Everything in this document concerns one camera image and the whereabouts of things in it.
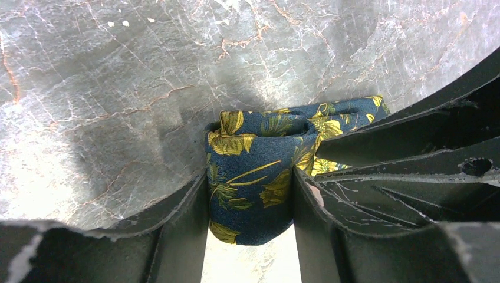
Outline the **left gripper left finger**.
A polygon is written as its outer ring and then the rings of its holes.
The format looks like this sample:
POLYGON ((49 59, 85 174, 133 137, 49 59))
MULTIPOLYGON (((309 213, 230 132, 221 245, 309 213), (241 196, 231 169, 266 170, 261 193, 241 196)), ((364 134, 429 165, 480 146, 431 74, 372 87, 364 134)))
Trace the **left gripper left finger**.
POLYGON ((1 281, 200 282, 208 218, 208 181, 201 174, 107 229, 2 221, 1 281))

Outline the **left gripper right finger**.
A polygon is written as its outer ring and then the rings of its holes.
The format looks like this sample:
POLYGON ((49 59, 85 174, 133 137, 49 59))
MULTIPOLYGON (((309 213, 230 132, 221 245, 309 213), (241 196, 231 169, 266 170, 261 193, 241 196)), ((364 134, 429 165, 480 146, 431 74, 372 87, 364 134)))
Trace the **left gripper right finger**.
POLYGON ((499 223, 439 221, 410 229, 364 212, 294 172, 303 282, 498 282, 499 223))

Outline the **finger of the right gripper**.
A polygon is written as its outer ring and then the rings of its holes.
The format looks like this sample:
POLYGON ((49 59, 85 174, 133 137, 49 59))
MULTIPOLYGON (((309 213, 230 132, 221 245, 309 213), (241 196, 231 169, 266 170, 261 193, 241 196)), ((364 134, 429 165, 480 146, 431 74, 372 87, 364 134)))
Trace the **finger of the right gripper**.
POLYGON ((499 152, 499 50, 427 98, 321 142, 317 156, 361 167, 476 147, 499 152))
POLYGON ((391 235, 439 222, 499 221, 499 139, 318 175, 324 208, 357 233, 391 235))

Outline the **navy yellow floral tie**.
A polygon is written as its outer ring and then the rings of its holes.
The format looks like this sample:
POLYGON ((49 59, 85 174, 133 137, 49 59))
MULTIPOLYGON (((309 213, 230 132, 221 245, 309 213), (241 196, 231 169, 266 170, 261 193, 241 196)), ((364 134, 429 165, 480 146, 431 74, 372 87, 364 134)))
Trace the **navy yellow floral tie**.
POLYGON ((270 111, 222 111, 206 127, 209 228, 220 241, 262 245, 293 222, 292 173, 346 168, 317 157, 324 140, 390 114, 382 96, 270 111))

